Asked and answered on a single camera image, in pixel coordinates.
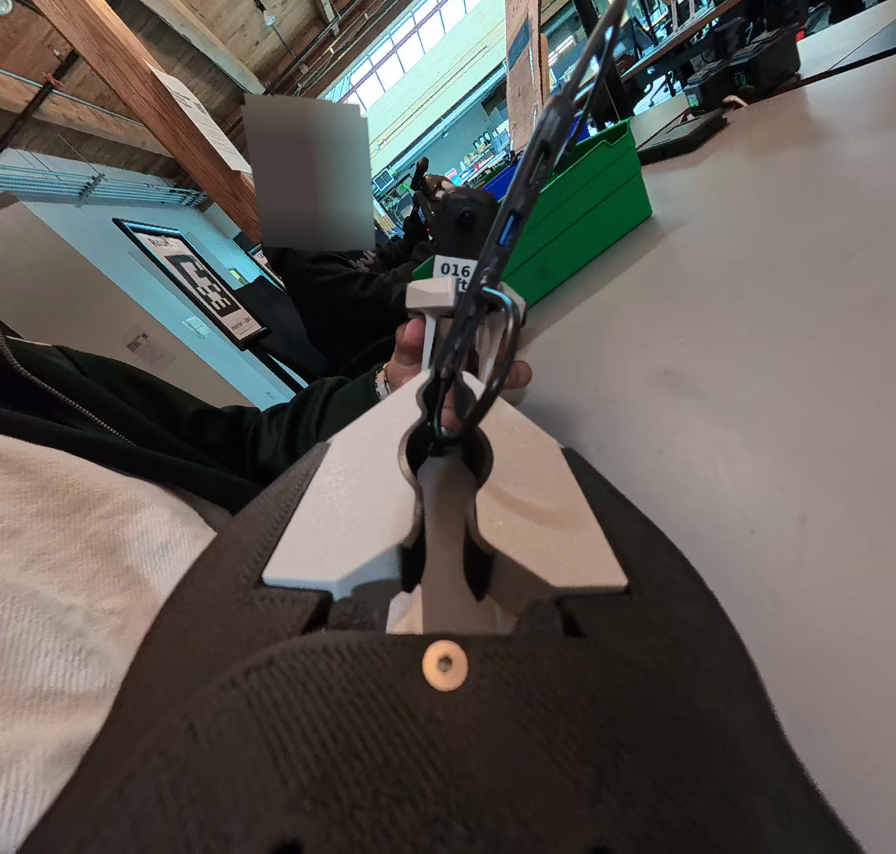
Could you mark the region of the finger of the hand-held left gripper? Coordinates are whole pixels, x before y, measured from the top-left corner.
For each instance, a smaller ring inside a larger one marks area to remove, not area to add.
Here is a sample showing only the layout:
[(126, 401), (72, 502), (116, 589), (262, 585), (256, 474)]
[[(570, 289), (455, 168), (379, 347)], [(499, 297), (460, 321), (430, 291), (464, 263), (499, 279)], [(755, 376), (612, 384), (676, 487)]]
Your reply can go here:
[(481, 324), (483, 352), (498, 352), (514, 327), (525, 322), (526, 300), (512, 288), (487, 288), (487, 313)]
[(434, 357), (444, 342), (454, 319), (458, 299), (454, 277), (431, 277), (413, 280), (406, 291), (406, 307), (410, 316), (420, 315), (425, 320), (421, 370), (429, 372)]

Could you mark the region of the black usb hub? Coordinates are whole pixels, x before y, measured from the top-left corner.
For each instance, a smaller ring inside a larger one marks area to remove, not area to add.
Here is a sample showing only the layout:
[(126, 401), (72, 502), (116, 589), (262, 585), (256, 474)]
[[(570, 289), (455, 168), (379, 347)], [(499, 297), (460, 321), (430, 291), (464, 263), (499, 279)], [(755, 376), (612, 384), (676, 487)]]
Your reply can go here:
[[(517, 172), (501, 203), (467, 290), (458, 295), (454, 318), (470, 288), (500, 283), (504, 269), (549, 179), (570, 164), (576, 140), (605, 88), (608, 61), (625, 22), (628, 0), (612, 0), (589, 35), (585, 48), (562, 90), (546, 102)], [(487, 358), (478, 357), (480, 368)]]

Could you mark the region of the green plastic bin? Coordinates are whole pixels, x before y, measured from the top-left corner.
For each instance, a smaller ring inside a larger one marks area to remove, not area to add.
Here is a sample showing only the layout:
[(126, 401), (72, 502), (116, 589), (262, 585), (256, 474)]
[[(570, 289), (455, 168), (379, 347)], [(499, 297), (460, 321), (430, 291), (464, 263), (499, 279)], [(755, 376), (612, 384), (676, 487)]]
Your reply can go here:
[(532, 306), (652, 215), (631, 120), (580, 139), (552, 176), (503, 281)]

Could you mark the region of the person's left forearm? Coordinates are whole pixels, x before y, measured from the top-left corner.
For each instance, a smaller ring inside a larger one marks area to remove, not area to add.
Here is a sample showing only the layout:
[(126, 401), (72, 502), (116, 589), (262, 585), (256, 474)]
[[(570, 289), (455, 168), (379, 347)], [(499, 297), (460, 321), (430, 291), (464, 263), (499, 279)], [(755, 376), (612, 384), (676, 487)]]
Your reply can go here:
[(272, 481), (375, 407), (381, 400), (382, 369), (370, 369), (353, 380), (315, 381), (290, 402), (263, 411), (248, 445), (256, 477)]

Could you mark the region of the grey desk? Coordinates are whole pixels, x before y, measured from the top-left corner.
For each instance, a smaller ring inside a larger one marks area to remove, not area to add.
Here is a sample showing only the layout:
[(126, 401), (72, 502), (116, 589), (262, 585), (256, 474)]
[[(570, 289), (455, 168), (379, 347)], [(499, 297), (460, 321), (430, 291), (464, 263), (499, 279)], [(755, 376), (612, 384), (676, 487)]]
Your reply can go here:
[(867, 852), (894, 852), (894, 57), (651, 165), (532, 309), (521, 410), (691, 560)]

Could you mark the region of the black desk mat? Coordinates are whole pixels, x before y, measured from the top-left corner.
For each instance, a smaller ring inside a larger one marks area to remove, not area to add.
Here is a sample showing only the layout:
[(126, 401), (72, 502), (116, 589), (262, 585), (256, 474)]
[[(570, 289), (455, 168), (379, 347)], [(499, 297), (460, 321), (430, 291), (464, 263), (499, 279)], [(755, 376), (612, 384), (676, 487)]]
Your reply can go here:
[(846, 54), (841, 60), (818, 72), (808, 73), (808, 59), (804, 58), (801, 66), (799, 86), (809, 85), (825, 78), (840, 75), (868, 64), (878, 63), (895, 55), (895, 22), (877, 31), (868, 41)]

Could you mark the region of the person's left hand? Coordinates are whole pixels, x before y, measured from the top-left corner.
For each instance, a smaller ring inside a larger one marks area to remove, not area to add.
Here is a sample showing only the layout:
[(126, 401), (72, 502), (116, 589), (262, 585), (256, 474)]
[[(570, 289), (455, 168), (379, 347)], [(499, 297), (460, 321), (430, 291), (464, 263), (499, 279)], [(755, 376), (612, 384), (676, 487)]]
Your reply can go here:
[[(416, 316), (399, 326), (392, 357), (379, 373), (381, 386), (386, 384), (389, 390), (395, 392), (421, 373), (424, 341), (424, 318)], [(511, 366), (505, 387), (510, 390), (525, 389), (531, 381), (532, 367), (518, 360)]]

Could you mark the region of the blue plastic bin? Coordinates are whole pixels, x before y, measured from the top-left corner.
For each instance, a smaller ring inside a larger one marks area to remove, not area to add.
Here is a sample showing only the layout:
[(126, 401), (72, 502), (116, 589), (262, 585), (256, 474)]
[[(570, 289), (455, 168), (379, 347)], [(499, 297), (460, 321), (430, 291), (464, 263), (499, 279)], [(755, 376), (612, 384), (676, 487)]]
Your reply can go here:
[[(603, 131), (604, 127), (600, 127), (599, 129), (595, 128), (590, 121), (586, 124), (585, 129), (580, 134), (580, 136), (576, 140), (576, 145), (579, 145), (582, 142), (590, 141), (590, 139), (596, 137), (599, 131)], [(510, 187), (511, 181), (515, 176), (518, 165), (521, 162), (521, 155), (516, 155), (510, 163), (502, 168), (496, 174), (490, 176), (490, 178), (485, 181), (480, 188), (485, 191), (491, 192), (495, 197), (501, 201)]]

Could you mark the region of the framed marker poster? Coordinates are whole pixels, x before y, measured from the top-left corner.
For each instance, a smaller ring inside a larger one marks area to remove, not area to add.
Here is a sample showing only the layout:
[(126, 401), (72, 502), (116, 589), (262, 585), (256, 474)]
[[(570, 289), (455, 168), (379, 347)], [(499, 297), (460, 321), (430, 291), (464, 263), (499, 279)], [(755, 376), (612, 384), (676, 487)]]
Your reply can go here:
[(298, 391), (306, 386), (262, 345), (271, 330), (240, 301), (183, 232), (126, 219), (112, 221), (233, 346), (251, 353), (289, 389)]

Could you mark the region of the black flat box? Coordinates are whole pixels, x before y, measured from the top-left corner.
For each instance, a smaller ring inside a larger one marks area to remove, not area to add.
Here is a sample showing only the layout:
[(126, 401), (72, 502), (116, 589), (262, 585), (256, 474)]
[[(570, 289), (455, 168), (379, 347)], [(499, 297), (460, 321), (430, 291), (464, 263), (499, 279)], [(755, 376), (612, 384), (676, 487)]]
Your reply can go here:
[(637, 148), (642, 166), (693, 153), (728, 124), (722, 108), (702, 113), (659, 132)]

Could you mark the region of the person's dark green jacket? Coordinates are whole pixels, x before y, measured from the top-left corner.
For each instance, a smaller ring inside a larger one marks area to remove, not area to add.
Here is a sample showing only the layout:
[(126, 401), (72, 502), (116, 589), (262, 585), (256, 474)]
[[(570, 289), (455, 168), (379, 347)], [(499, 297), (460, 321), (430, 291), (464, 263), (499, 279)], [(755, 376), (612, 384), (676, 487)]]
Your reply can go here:
[(117, 360), (2, 336), (3, 431), (230, 514), (275, 480), (258, 479), (249, 455), (263, 411), (215, 407)]

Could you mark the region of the person's cream sweater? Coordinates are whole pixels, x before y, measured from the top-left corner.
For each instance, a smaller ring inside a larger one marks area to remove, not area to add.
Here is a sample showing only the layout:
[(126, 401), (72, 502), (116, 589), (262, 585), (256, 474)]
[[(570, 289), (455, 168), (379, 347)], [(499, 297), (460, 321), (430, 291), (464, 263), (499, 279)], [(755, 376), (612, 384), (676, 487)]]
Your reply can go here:
[(230, 514), (2, 436), (1, 848), (71, 778), (161, 606)]

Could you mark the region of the black battery charger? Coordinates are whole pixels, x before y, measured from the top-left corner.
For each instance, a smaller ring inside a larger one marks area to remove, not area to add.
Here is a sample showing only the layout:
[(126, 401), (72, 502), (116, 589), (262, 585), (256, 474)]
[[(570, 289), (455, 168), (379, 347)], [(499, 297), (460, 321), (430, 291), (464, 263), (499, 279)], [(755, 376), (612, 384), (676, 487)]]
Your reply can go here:
[(734, 93), (744, 99), (763, 97), (798, 75), (800, 30), (796, 26), (768, 30), (736, 51), (729, 61)]
[(694, 115), (722, 107), (725, 98), (736, 92), (730, 61), (717, 61), (703, 67), (686, 81), (683, 93)]

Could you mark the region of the wooden workbench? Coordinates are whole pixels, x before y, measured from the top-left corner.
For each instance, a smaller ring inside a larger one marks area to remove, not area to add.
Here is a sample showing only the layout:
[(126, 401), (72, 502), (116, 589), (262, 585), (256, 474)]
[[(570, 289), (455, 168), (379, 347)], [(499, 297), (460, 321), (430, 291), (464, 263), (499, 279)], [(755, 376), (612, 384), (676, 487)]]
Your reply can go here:
[[(655, 86), (664, 86), (667, 75), (677, 78), (683, 67), (701, 54), (708, 53), (710, 41), (707, 29), (715, 28), (726, 18), (745, 13), (753, 1), (723, 0), (684, 24), (657, 48), (645, 54), (629, 71), (622, 73), (623, 85), (633, 86), (633, 103), (637, 104), (651, 95)], [(895, 0), (879, 0), (876, 6), (802, 39), (798, 43), (801, 65), (803, 59), (807, 58), (808, 73), (827, 68), (893, 21)], [(789, 91), (799, 87), (799, 82), (800, 78), (787, 83), (782, 90)]]

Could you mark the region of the grey wall conduits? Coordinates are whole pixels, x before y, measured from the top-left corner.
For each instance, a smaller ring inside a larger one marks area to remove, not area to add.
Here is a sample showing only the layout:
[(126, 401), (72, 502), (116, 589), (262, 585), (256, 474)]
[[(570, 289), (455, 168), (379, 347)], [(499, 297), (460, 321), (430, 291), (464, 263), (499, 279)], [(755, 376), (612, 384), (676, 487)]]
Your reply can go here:
[(135, 183), (105, 174), (81, 175), (6, 165), (1, 167), (1, 191), (38, 200), (132, 202), (184, 208), (198, 207), (207, 200), (203, 191)]

